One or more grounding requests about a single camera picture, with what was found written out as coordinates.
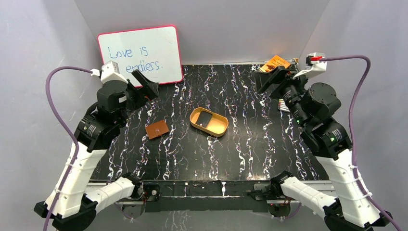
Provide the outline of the brown leather card holder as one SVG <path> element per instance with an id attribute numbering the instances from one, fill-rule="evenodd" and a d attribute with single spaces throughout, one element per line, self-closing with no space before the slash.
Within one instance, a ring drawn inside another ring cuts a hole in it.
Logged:
<path id="1" fill-rule="evenodd" d="M 168 125 L 165 120 L 152 123 L 145 127 L 148 139 L 152 140 L 158 138 L 169 132 Z"/>

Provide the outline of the black credit card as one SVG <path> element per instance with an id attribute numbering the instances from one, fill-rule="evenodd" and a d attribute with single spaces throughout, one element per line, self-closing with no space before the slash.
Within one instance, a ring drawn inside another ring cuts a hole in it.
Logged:
<path id="1" fill-rule="evenodd" d="M 203 128 L 207 128 L 210 120 L 212 119 L 212 113 L 209 113 L 207 111 L 201 111 L 199 113 L 199 116 L 195 122 L 195 124 L 203 127 Z"/>

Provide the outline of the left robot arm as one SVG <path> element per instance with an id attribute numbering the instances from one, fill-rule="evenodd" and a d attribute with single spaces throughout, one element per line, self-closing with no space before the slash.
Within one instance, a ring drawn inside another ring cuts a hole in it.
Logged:
<path id="1" fill-rule="evenodd" d="M 103 85 L 97 91 L 97 101 L 88 108 L 76 130 L 68 132 L 73 143 L 55 188 L 34 207 L 45 219 L 44 229 L 52 225 L 58 231 L 83 231 L 99 212 L 119 200 L 147 198 L 142 181 L 131 173 L 91 192 L 86 192 L 86 187 L 100 159 L 127 124 L 128 113 L 155 99 L 159 85 L 138 70 L 132 74 L 140 88 L 116 71 L 91 69 L 89 74 L 99 77 Z"/>

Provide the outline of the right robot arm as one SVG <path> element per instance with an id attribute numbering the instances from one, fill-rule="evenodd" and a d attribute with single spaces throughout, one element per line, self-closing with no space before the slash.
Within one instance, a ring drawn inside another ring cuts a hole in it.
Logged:
<path id="1" fill-rule="evenodd" d="M 323 218 L 331 231 L 371 231 L 390 222 L 390 213 L 379 210 L 361 191 L 363 185 L 352 161 L 352 142 L 333 114 L 341 107 L 336 91 L 326 83 L 305 88 L 307 78 L 295 77 L 283 66 L 271 72 L 254 72 L 256 90 L 276 85 L 271 98 L 283 99 L 301 128 L 301 138 L 323 166 L 336 192 L 326 195 L 301 182 L 288 171 L 270 180 L 262 190 L 277 199 L 292 198 Z"/>

